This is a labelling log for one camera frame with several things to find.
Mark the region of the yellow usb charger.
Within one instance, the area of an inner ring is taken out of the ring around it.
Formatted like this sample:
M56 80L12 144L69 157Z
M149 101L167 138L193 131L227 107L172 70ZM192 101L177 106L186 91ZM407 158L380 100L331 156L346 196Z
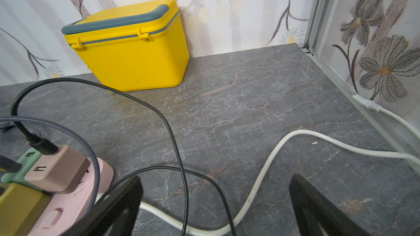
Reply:
M48 203L50 196L16 183L1 184L1 235L26 236Z

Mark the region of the beige usb charger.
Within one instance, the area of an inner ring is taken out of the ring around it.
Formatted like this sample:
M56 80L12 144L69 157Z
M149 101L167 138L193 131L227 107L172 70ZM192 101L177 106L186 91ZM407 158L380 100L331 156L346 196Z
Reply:
M73 192L88 170L91 162L69 145L60 145L54 155L43 155L26 173L25 181L53 193Z

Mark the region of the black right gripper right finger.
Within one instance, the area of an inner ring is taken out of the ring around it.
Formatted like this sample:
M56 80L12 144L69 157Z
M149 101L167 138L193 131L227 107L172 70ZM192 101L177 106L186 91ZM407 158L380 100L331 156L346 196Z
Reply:
M329 236L369 235L303 176L292 176L289 193L302 236L322 236L324 232Z

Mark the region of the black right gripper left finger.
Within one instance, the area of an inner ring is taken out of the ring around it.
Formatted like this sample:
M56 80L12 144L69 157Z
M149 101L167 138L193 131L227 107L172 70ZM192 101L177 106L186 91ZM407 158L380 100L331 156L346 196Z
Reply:
M143 197L139 177L132 177L63 233L64 236L130 236Z

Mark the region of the green usb charger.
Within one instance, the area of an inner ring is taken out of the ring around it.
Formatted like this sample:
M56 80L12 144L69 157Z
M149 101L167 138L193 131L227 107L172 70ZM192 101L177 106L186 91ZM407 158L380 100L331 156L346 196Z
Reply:
M17 161L22 167L15 173L6 173L1 178L2 183L17 183L22 186L32 188L37 191L43 192L43 190L34 184L25 180L25 175L35 165L35 163L41 158L43 154L34 148L28 149Z

